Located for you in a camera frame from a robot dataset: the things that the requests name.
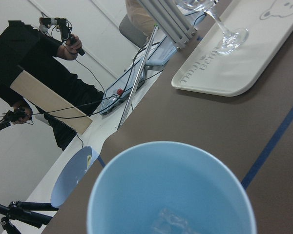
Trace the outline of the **aluminium frame post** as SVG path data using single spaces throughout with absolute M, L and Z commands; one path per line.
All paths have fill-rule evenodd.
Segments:
M 174 1 L 140 0 L 139 3 L 177 49 L 185 48 L 196 34 L 196 29 L 177 8 Z

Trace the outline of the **blue teach pendant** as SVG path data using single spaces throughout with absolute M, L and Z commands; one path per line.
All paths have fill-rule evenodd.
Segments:
M 107 88 L 101 103 L 99 114 L 104 116 L 126 101 L 142 64 L 142 59 L 134 61 L 123 75 Z
M 164 38 L 150 54 L 146 65 L 164 66 L 176 52 L 173 42 L 169 38 Z

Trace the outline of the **cream bear tray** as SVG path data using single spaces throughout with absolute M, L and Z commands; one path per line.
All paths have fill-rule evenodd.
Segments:
M 218 55 L 222 34 L 211 27 L 180 67 L 171 85 L 180 90 L 233 97 L 250 89 L 293 31 L 293 0 L 232 0 L 221 12 L 231 29 L 247 28 L 248 39 Z

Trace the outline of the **black tripod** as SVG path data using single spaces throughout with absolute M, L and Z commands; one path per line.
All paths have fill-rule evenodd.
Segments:
M 0 224 L 8 234 L 20 234 L 10 220 L 17 220 L 30 226 L 41 228 L 47 225 L 52 217 L 37 213 L 37 211 L 58 211 L 51 203 L 12 201 L 8 206 L 0 204 L 0 214 L 3 215 Z

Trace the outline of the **blue bowl off table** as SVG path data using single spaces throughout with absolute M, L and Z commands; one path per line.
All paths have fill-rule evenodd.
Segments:
M 64 204 L 90 166 L 98 158 L 99 154 L 90 146 L 81 148 L 72 156 L 54 184 L 50 198 L 53 207 L 59 208 Z

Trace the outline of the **seated person beige shirt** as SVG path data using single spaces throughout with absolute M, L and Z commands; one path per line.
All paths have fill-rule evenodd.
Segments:
M 125 0 L 125 2 L 130 22 L 147 37 L 147 40 L 149 40 L 156 25 L 155 20 L 137 0 Z

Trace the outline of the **light blue plastic cup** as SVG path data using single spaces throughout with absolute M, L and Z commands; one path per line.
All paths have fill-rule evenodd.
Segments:
M 131 147 L 100 172 L 89 234 L 254 234 L 250 200 L 234 173 L 197 147 L 156 141 Z

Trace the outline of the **clear wine glass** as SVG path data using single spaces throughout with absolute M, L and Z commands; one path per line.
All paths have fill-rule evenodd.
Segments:
M 246 28 L 238 28 L 235 31 L 229 30 L 220 20 L 216 10 L 214 0 L 176 0 L 181 8 L 193 11 L 204 12 L 211 16 L 222 32 L 222 39 L 218 42 L 216 52 L 219 55 L 227 55 L 240 47 L 248 38 L 249 32 Z

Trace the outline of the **long metal rod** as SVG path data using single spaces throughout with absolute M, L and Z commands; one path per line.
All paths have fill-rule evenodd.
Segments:
M 143 73 L 143 70 L 144 70 L 144 67 L 145 67 L 145 64 L 146 64 L 146 61 L 147 61 L 149 52 L 150 52 L 150 50 L 152 48 L 152 45 L 153 45 L 153 42 L 154 42 L 154 38 L 156 36 L 157 31 L 158 31 L 158 25 L 156 24 L 156 25 L 154 25 L 154 28 L 153 28 L 153 31 L 152 31 L 150 40 L 149 40 L 149 42 L 147 44 L 147 47 L 146 47 L 146 52 L 145 52 L 145 54 L 144 54 L 144 56 L 142 58 L 141 65 L 140 65 L 140 67 L 138 69 L 138 73 L 137 73 L 137 75 L 135 77 L 135 80 L 134 80 L 132 89 L 130 91 L 130 94 L 129 94 L 127 103 L 125 105 L 123 114 L 121 116 L 121 119 L 120 119 L 120 122 L 119 122 L 119 125 L 118 125 L 118 129 L 124 124 L 125 120 L 127 119 L 127 116 L 128 116 L 129 110 L 131 108 L 131 104 L 132 104 L 133 98 L 134 98 L 134 96 L 136 94 L 136 91 L 137 91 L 137 88 L 138 88 L 140 76 Z

